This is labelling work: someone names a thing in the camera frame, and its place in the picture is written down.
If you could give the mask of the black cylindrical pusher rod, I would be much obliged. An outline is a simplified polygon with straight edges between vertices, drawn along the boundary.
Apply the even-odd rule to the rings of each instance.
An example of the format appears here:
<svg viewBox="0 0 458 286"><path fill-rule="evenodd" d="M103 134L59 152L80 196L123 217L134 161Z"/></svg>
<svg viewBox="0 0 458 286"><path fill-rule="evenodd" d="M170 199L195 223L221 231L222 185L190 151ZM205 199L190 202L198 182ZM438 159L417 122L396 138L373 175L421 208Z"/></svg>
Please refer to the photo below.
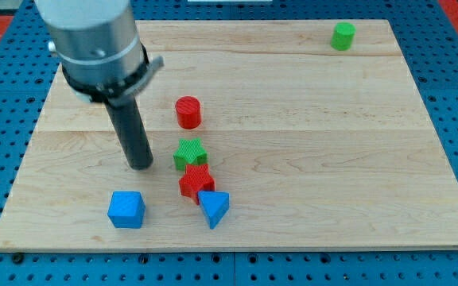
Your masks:
<svg viewBox="0 0 458 286"><path fill-rule="evenodd" d="M129 166L144 170L153 163L153 154L135 99L122 106L106 102L105 107Z"/></svg>

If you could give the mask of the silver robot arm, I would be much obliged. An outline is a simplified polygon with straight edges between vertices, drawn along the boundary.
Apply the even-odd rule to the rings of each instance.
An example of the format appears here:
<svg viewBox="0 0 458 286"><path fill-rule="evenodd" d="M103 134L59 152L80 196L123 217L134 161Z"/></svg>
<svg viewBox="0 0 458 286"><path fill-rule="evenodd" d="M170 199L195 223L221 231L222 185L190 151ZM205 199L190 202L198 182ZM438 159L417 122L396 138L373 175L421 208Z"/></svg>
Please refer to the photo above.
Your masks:
<svg viewBox="0 0 458 286"><path fill-rule="evenodd" d="M163 67L149 58L129 0L36 0L68 85L79 98L102 103L132 169L153 163L136 102Z"/></svg>

